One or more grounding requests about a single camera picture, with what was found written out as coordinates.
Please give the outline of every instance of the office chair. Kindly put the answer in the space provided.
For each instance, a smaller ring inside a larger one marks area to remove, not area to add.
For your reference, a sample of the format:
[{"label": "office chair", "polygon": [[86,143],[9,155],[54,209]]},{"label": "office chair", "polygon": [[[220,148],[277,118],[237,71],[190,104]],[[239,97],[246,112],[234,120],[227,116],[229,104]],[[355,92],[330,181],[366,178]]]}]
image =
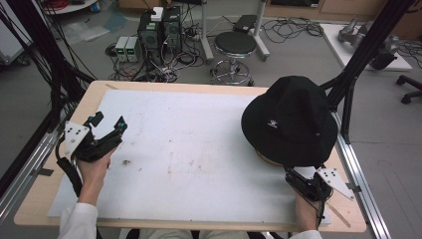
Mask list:
[{"label": "office chair", "polygon": [[214,46],[218,53],[229,57],[229,60],[218,62],[210,70],[211,84],[214,84],[214,80],[226,85],[239,85],[248,82],[248,86],[253,87],[255,83],[249,75],[248,67],[236,59],[247,58],[255,53],[257,43],[254,38],[241,32],[225,32],[215,38]]},{"label": "office chair", "polygon": [[413,93],[408,93],[406,95],[404,95],[403,99],[401,99],[401,103],[403,104],[409,104],[412,102],[411,98],[415,98],[415,97],[422,97],[422,83],[417,82],[411,78],[408,78],[404,75],[401,75],[398,79],[396,84],[401,86],[405,83],[410,84],[411,86],[417,88],[419,91],[417,92],[413,92]]}]

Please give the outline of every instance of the electronic equipment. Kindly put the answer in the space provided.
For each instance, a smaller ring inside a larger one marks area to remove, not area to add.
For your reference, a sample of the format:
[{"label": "electronic equipment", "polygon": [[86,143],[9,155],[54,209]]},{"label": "electronic equipment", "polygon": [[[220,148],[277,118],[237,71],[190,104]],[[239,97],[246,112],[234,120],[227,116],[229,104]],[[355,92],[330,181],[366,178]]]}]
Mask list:
[{"label": "electronic equipment", "polygon": [[127,56],[124,48],[126,47],[128,39],[128,37],[120,37],[118,38],[117,44],[115,44],[114,49],[120,62],[127,62]]},{"label": "electronic equipment", "polygon": [[151,13],[146,11],[140,17],[137,35],[139,36],[142,53],[145,53],[143,59],[145,60],[146,66],[148,67],[153,64],[161,66],[162,59],[160,52],[164,38],[162,23],[152,22]]},{"label": "electronic equipment", "polygon": [[256,21],[257,15],[242,15],[233,27],[233,31],[248,33]]},{"label": "electronic equipment", "polygon": [[152,22],[161,22],[162,13],[163,13],[164,9],[162,7],[154,7],[152,9],[152,11],[154,12],[154,14],[151,15],[151,21]]},{"label": "electronic equipment", "polygon": [[139,38],[129,37],[126,46],[124,47],[124,50],[126,52],[127,60],[129,62],[139,61],[141,56]]},{"label": "electronic equipment", "polygon": [[164,11],[164,18],[162,19],[167,51],[171,53],[182,52],[180,13],[180,7],[172,7]]}]

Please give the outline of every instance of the computer tower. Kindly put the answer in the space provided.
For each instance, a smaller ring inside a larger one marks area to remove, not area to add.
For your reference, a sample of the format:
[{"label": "computer tower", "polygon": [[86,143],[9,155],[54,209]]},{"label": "computer tower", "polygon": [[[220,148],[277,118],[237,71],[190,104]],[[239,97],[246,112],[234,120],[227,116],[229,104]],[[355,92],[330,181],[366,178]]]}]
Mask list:
[{"label": "computer tower", "polygon": [[180,13],[181,11],[179,6],[164,10],[162,24],[168,53],[182,52],[182,26],[180,22]]},{"label": "computer tower", "polygon": [[139,26],[137,28],[137,35],[139,37],[142,53],[145,54],[143,59],[146,61],[146,66],[151,65],[152,61],[155,65],[161,66],[161,50],[163,52],[163,30],[161,22],[152,22],[151,13],[145,12],[140,17]]}]

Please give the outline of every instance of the human hand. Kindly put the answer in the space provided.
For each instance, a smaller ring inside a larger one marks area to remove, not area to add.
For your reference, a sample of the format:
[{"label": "human hand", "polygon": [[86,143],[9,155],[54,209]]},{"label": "human hand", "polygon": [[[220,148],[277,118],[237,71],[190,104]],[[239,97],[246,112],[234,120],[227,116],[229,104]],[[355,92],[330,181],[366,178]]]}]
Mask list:
[{"label": "human hand", "polygon": [[317,230],[317,209],[320,202],[307,202],[296,192],[296,224],[300,232]]},{"label": "human hand", "polygon": [[110,157],[116,147],[97,161],[85,162],[78,160],[78,168],[82,175],[83,186],[78,202],[97,206],[97,200],[104,185],[106,170],[110,164]]}]

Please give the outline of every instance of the stool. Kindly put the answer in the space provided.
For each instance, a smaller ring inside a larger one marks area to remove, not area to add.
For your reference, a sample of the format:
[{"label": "stool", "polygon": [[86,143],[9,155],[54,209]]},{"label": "stool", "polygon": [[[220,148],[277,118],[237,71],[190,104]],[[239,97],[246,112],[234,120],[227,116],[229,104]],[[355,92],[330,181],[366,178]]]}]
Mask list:
[{"label": "stool", "polygon": [[256,51],[257,43],[252,36],[240,32],[221,33],[215,38],[214,46],[217,52],[229,57],[230,60],[220,61],[210,70],[211,84],[214,80],[218,80],[227,85],[239,85],[246,81],[249,87],[255,85],[249,75],[248,67],[236,61],[247,58]]}]

